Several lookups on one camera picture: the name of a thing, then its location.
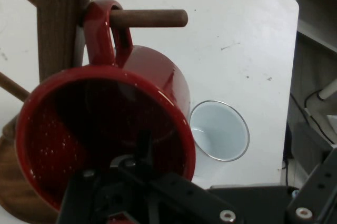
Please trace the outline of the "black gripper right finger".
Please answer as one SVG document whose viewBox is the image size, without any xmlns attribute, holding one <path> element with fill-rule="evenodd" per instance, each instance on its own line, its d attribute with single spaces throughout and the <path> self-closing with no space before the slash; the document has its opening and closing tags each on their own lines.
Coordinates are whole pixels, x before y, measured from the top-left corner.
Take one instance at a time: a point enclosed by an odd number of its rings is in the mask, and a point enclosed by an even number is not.
<svg viewBox="0 0 337 224">
<path fill-rule="evenodd" d="M 309 175 L 286 209 L 287 223 L 336 223 L 336 148 Z"/>
</svg>

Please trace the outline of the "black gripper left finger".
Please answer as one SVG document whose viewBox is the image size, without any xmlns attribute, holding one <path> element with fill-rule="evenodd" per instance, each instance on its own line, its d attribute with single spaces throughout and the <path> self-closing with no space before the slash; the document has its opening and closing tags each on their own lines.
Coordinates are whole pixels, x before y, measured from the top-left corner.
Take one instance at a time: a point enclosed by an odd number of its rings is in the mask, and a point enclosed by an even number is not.
<svg viewBox="0 0 337 224">
<path fill-rule="evenodd" d="M 68 183 L 58 223 L 236 223 L 235 209 L 175 173 L 154 170 L 150 131 L 133 155 L 114 159 L 108 172 L 85 170 Z"/>
</svg>

